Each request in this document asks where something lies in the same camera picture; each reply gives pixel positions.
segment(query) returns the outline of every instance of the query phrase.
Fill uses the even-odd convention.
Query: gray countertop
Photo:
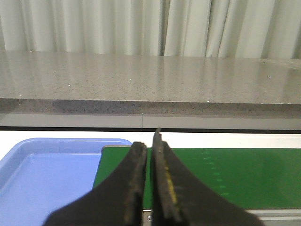
[[[298,119],[301,60],[0,51],[0,113]]]

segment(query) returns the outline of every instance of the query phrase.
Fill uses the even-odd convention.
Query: curtain fold
[[[300,0],[0,0],[0,49],[301,57]]]

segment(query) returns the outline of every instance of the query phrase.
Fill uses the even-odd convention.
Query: gray panel
[[[141,128],[141,115],[0,114],[0,126]]]
[[[143,128],[301,129],[301,119],[173,117],[143,115]]]
[[[300,226],[301,210],[249,210],[265,226]],[[143,210],[142,226],[151,226],[151,210]]]

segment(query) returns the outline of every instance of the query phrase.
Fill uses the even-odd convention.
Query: green conveyor belt
[[[110,146],[103,149],[94,186],[115,169],[128,150]],[[173,150],[202,182],[244,209],[301,208],[301,149]],[[149,162],[147,169],[143,207],[151,209]]]

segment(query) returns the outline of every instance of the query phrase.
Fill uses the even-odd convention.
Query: blue tray
[[[0,226],[41,226],[48,214],[89,192],[105,145],[123,139],[34,138],[0,161]]]

